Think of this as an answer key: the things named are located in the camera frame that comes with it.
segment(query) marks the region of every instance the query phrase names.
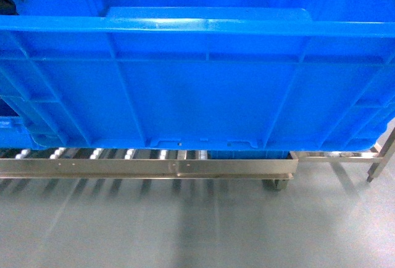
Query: epoxy floor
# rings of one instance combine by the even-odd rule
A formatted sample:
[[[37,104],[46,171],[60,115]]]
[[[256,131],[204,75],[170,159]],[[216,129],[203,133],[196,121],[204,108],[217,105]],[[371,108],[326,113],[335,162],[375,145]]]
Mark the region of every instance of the epoxy floor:
[[[395,160],[258,180],[0,181],[0,267],[395,267]]]

